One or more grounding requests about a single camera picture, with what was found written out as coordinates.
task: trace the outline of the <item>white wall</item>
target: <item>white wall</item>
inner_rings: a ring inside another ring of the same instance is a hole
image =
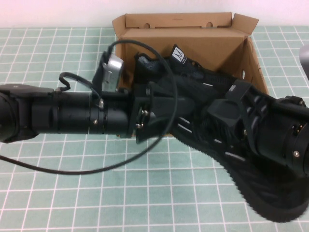
[[[110,27],[125,13],[233,12],[309,25],[309,0],[0,0],[0,27]]]

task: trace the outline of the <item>silver connector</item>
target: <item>silver connector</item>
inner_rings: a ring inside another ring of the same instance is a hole
[[[98,106],[99,106],[100,109],[104,108],[104,101],[103,101],[103,99],[100,99],[100,101],[98,102]]]

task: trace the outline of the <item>box flap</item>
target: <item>box flap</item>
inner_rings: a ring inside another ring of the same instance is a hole
[[[234,14],[231,28],[240,30],[247,35],[251,35],[258,21],[259,20],[256,18],[244,16],[241,14]]]
[[[231,26],[232,13],[126,14],[126,28]]]
[[[119,16],[112,21],[116,36],[119,38],[126,30],[126,15]]]

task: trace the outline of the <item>label tag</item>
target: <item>label tag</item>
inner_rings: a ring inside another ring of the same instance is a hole
[[[177,59],[179,62],[181,63],[185,63],[187,60],[187,57],[184,55],[184,53],[182,52],[182,50],[180,50],[178,47],[175,47],[172,56]]]

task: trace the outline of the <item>ribbed rubber surface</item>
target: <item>ribbed rubber surface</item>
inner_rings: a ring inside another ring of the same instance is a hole
[[[286,174],[280,181],[266,176],[252,162],[218,152],[197,141],[192,133],[175,125],[170,132],[176,139],[191,148],[214,158],[229,173],[248,205],[260,216],[274,222],[289,222],[300,217],[308,207],[309,178],[295,178]]]

